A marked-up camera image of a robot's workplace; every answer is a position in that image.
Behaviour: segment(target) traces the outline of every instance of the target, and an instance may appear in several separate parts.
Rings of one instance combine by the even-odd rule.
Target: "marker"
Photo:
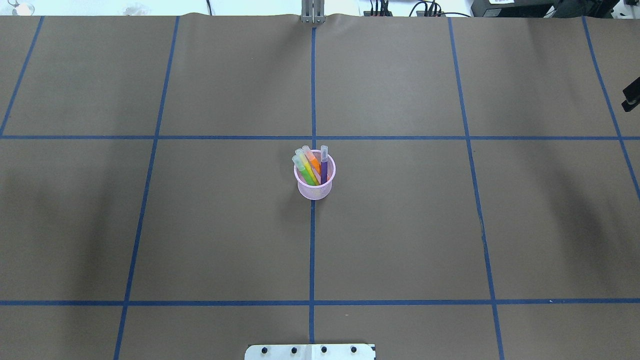
[[[305,168],[305,164],[303,164],[302,160],[300,160],[300,157],[298,157],[298,155],[294,155],[293,158],[291,158],[291,159],[293,160],[293,163],[296,164],[296,167],[298,168],[298,170],[302,174],[302,177],[305,178],[305,181],[307,182],[307,184],[311,185],[311,186],[314,186],[315,183],[314,183],[314,181],[312,179],[312,176],[309,175],[309,172]]]
[[[329,165],[329,147],[320,146],[320,183],[326,183],[326,171]]]
[[[302,163],[305,165],[305,169],[311,175],[311,178],[313,179],[313,185],[314,186],[320,185],[320,182],[318,181],[318,179],[316,179],[316,176],[314,175],[314,171],[311,170],[311,164],[307,161],[307,157],[305,156],[305,153],[302,151],[302,149],[296,150],[296,155],[298,155],[298,157],[300,158]]]
[[[302,147],[302,151],[304,151],[305,155],[307,155],[309,163],[311,163],[318,174],[320,174],[320,163],[318,162],[318,159],[316,159],[316,155],[314,155],[314,152],[311,151],[311,149],[309,149],[309,147],[306,145]]]

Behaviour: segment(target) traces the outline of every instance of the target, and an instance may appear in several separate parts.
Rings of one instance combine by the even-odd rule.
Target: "pink cup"
[[[320,150],[312,150],[318,162],[320,162]],[[320,184],[318,186],[312,186],[307,184],[307,182],[302,177],[302,174],[298,170],[298,168],[293,166],[293,174],[296,176],[296,180],[298,180],[298,190],[302,194],[302,196],[306,197],[309,200],[320,200],[323,197],[329,195],[331,191],[331,183],[333,178],[335,177],[335,163],[333,162],[333,158],[331,155],[328,156],[327,161],[327,169],[326,169],[326,183]]]

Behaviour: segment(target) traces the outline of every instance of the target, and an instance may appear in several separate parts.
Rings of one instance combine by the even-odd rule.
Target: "gray metal bracket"
[[[325,20],[324,0],[302,0],[300,20],[308,24],[322,24]]]

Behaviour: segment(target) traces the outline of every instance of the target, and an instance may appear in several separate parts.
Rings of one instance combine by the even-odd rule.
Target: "orange marker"
[[[314,155],[314,152],[311,151],[311,149],[309,149],[309,147],[306,145],[302,147],[302,151],[307,156],[309,163],[311,163],[317,173],[320,174],[320,162],[318,162],[318,159],[316,159],[316,155]]]

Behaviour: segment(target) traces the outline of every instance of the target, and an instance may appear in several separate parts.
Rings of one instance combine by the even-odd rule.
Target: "white bracket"
[[[324,0],[302,0],[300,20],[309,24],[322,24],[325,20]]]
[[[252,345],[244,360],[376,360],[373,344]]]

